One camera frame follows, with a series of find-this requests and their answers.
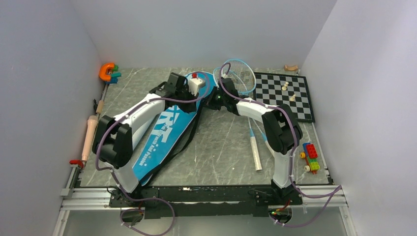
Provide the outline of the blue badminton racket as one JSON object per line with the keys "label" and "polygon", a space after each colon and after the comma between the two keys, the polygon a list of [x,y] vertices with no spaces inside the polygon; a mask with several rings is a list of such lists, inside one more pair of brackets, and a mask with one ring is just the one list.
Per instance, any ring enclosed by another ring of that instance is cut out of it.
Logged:
{"label": "blue badminton racket", "polygon": [[[229,70],[229,72],[226,72],[226,71],[227,71],[226,68],[224,69],[221,69],[220,67],[215,68],[213,71],[214,78],[217,80],[220,79],[219,73],[221,73],[221,76],[224,79],[226,78],[232,79],[239,95],[248,95],[251,91],[254,90],[256,86],[256,82],[254,80],[255,77],[252,72],[242,71],[241,75],[238,75],[237,72],[231,69]],[[272,148],[270,147],[267,141],[267,137],[264,131],[259,127],[258,123],[254,119],[249,119],[249,118],[248,118],[248,123],[249,123],[249,130],[250,130],[251,136],[254,136],[251,123],[254,123],[256,127],[258,128],[259,132],[261,133],[264,143],[269,149],[270,153],[274,154],[274,151],[272,150]]]}
{"label": "blue badminton racket", "polygon": [[[256,79],[253,70],[247,63],[240,59],[226,60],[224,65],[220,68],[219,75],[222,78],[230,78],[234,82],[235,88],[240,95],[249,95],[249,93],[256,87]],[[260,161],[256,138],[251,125],[251,119],[247,118],[247,121],[255,170],[261,171],[263,168]]]}

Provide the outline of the blue badminton racket front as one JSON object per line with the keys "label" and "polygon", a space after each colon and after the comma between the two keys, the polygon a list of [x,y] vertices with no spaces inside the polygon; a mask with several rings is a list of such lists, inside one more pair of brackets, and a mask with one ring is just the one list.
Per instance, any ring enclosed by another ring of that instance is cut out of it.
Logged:
{"label": "blue badminton racket front", "polygon": [[[235,88],[240,95],[249,95],[249,93],[256,87],[256,79],[253,70],[247,63],[240,59],[226,60],[224,65],[220,68],[219,75],[222,78],[230,78],[234,82]],[[255,170],[261,171],[263,168],[260,161],[256,138],[251,125],[251,119],[247,118],[247,121]]]}

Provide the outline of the blue racket carry bag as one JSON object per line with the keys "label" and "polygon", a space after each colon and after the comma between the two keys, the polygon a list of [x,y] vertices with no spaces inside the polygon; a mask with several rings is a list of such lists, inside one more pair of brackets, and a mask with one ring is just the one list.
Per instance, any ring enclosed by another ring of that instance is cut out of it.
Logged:
{"label": "blue racket carry bag", "polygon": [[187,113],[179,105],[170,105],[157,116],[144,147],[133,165],[133,173],[142,186],[156,175],[164,162],[169,162],[174,156],[173,150],[179,144],[184,132],[197,119],[200,101],[196,102],[195,107],[194,111]]}

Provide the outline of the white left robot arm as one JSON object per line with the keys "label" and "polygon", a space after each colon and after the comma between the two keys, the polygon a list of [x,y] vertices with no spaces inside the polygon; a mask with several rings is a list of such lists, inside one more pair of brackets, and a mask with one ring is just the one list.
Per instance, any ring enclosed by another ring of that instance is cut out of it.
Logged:
{"label": "white left robot arm", "polygon": [[204,98],[200,90],[210,81],[194,73],[191,78],[172,72],[136,105],[115,116],[102,116],[97,125],[92,151],[96,161],[105,164],[118,187],[124,189],[122,200],[130,207],[141,200],[140,178],[133,171],[133,151],[155,116],[176,105],[185,113],[195,112],[197,102]]}

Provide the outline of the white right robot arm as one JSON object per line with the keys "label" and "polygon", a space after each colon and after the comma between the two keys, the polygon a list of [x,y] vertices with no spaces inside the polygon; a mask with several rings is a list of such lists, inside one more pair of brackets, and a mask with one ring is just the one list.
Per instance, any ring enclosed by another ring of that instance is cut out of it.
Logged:
{"label": "white right robot arm", "polygon": [[213,110],[225,107],[228,112],[237,116],[252,118],[264,126],[267,142],[273,150],[274,174],[271,198],[277,204],[283,204],[290,197],[293,189],[293,158],[299,141],[303,137],[302,130],[286,105],[273,106],[258,102],[250,97],[238,95],[231,78],[221,78],[210,96],[207,105]]}

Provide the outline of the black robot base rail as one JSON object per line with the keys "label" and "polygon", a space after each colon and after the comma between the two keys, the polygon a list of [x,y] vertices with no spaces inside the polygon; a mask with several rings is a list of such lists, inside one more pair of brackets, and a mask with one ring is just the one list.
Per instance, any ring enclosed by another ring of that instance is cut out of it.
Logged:
{"label": "black robot base rail", "polygon": [[152,186],[126,197],[111,191],[109,207],[140,208],[145,219],[162,217],[252,215],[267,217],[277,209],[302,205],[292,187],[267,185]]}

